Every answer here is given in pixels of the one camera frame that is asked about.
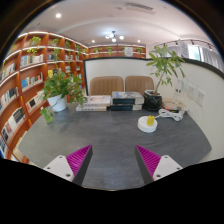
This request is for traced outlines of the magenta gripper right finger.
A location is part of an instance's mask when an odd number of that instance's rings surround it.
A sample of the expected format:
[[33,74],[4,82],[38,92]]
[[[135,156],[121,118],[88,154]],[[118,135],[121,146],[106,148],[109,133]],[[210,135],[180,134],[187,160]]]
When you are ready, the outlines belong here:
[[152,183],[182,169],[170,156],[156,153],[137,145],[135,156],[145,184]]

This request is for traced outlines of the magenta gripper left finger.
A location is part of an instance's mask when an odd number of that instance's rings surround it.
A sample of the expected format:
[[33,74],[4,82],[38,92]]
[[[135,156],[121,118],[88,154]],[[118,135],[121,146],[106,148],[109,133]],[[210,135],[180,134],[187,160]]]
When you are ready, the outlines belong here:
[[81,186],[92,154],[92,146],[88,145],[68,156],[57,156],[44,170]]

